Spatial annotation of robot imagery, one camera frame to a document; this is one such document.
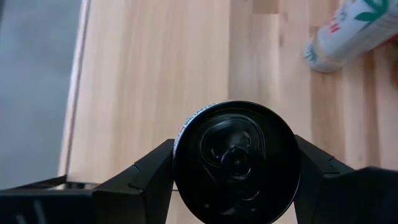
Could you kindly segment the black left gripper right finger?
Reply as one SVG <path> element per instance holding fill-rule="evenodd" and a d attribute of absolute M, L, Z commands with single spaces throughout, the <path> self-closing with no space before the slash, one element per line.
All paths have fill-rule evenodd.
<path fill-rule="evenodd" d="M 398 224 L 398 170 L 353 169 L 296 137 L 302 171 L 294 199 L 298 224 Z"/>

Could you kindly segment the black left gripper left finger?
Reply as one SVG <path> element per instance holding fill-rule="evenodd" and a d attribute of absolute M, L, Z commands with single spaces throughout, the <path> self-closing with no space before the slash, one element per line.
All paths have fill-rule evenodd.
<path fill-rule="evenodd" d="M 92 189 L 62 176 L 0 190 L 0 224 L 165 224 L 173 146 L 164 141 Z"/>

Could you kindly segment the low light wooden shelf board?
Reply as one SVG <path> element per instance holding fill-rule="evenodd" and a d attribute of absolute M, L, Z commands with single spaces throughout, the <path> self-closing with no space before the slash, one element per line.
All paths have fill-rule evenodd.
<path fill-rule="evenodd" d="M 98 184 L 224 100 L 260 103 L 351 167 L 398 170 L 398 47 L 331 74 L 309 38 L 344 0 L 83 0 L 59 173 Z"/>

